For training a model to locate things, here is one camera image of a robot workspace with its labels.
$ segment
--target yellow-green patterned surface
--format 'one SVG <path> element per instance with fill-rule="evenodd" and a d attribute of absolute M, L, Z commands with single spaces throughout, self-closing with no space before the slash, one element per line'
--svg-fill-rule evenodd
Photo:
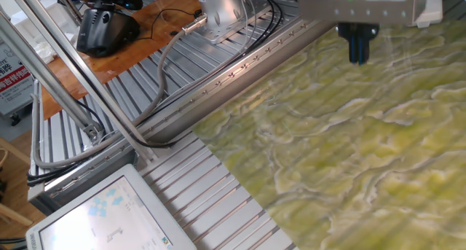
<path fill-rule="evenodd" d="M 301 249 L 466 249 L 466 23 L 330 31 L 194 132 Z"/>

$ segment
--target end effector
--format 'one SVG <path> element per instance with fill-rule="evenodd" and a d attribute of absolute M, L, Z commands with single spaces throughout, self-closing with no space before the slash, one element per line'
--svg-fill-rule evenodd
<path fill-rule="evenodd" d="M 308 20 L 338 23 L 340 37 L 349 42 L 349 61 L 360 65 L 369 59 L 369 42 L 380 24 L 414 23 L 427 0 L 298 0 Z"/>

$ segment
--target black mount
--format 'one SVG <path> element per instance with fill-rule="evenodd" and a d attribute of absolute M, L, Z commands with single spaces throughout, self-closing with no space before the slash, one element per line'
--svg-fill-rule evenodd
<path fill-rule="evenodd" d="M 338 23 L 338 35 L 349 42 L 349 61 L 363 65 L 369 59 L 369 42 L 379 34 L 380 25 Z"/>
<path fill-rule="evenodd" d="M 84 12 L 79 30 L 77 50 L 91 57 L 106 57 L 114 54 L 125 41 L 134 41 L 139 36 L 139 24 L 131 16 L 115 12 L 115 5 L 138 10 L 142 0 L 87 0 L 94 3 Z"/>

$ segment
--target metal rod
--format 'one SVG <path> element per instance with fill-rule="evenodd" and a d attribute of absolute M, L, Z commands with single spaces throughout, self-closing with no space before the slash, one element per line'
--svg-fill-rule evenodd
<path fill-rule="evenodd" d="M 76 24 L 80 26 L 82 22 L 82 14 L 79 11 L 79 9 L 74 5 L 72 0 L 62 0 L 62 2 L 68 8 L 68 11 L 70 12 L 71 16 L 73 16 L 73 18 L 75 19 Z"/>
<path fill-rule="evenodd" d="M 86 91 L 94 98 L 102 110 L 112 120 L 118 130 L 130 142 L 135 151 L 149 164 L 157 158 L 152 149 L 140 146 L 132 136 L 144 141 L 131 120 L 122 111 L 119 104 L 100 83 L 99 79 L 87 66 L 81 55 L 71 45 L 55 21 L 38 0 L 15 0 L 29 20 L 38 28 L 45 39 L 63 62 L 70 68 L 74 76 L 81 82 Z"/>
<path fill-rule="evenodd" d="M 21 59 L 25 67 L 34 77 L 41 82 L 58 104 L 70 114 L 78 127 L 84 130 L 91 140 L 96 140 L 98 132 L 101 131 L 102 128 L 98 123 L 92 120 L 87 112 L 78 106 L 74 98 L 61 84 L 60 80 L 50 71 L 49 67 L 47 67 L 3 13 L 0 13 L 0 37 L 7 43 L 19 59 Z"/>

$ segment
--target display screen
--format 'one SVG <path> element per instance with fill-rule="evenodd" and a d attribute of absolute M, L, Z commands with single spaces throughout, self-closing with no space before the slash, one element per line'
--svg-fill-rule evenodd
<path fill-rule="evenodd" d="M 44 250 L 165 250 L 173 247 L 122 177 L 40 232 Z"/>

